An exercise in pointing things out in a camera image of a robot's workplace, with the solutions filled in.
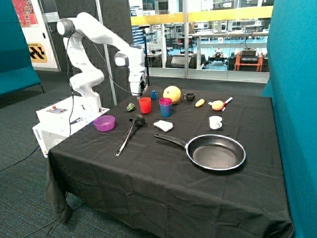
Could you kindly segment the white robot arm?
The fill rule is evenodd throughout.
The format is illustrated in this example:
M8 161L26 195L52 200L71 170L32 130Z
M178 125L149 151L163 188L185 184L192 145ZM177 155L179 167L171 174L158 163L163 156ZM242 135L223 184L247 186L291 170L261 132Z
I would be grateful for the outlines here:
M85 110L95 113L101 110L100 96L92 88L103 82L104 73L90 62L82 44L83 38L96 44L116 47L118 52L114 56L114 62L120 68L129 69L130 93L140 96L146 91L149 82L142 47L127 43L86 12L75 18L61 19L56 26L63 37L71 64L81 71L71 77L70 85L74 91L80 93Z

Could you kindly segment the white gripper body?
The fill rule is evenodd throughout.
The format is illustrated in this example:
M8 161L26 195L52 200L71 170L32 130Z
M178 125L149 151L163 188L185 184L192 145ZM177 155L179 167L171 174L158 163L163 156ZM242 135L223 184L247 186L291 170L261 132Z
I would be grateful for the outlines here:
M144 72L130 72L129 83L133 96L142 96L147 91L148 83Z

